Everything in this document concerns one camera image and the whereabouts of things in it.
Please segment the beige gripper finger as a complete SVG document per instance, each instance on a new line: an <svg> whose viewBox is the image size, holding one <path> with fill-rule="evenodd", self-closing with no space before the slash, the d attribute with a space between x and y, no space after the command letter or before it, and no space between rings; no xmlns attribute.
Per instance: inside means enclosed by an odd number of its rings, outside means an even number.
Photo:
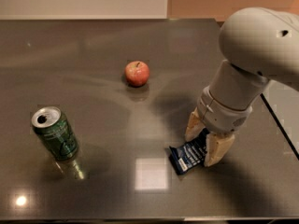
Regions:
<svg viewBox="0 0 299 224"><path fill-rule="evenodd" d="M205 167L219 163L235 141L233 133L210 133L206 138Z"/></svg>
<svg viewBox="0 0 299 224"><path fill-rule="evenodd" d="M195 108L189 116L187 128L185 131L185 141L190 142L196 138L205 128L205 124L199 116L198 109Z"/></svg>

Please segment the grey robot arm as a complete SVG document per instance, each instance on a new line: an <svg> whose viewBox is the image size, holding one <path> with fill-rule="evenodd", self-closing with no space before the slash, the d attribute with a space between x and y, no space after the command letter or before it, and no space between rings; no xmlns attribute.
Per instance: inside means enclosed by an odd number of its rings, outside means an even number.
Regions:
<svg viewBox="0 0 299 224"><path fill-rule="evenodd" d="M221 27L224 60L190 114L185 139L208 129L205 167L218 163L252 104L272 80L299 90L299 16L263 7L231 15Z"/></svg>

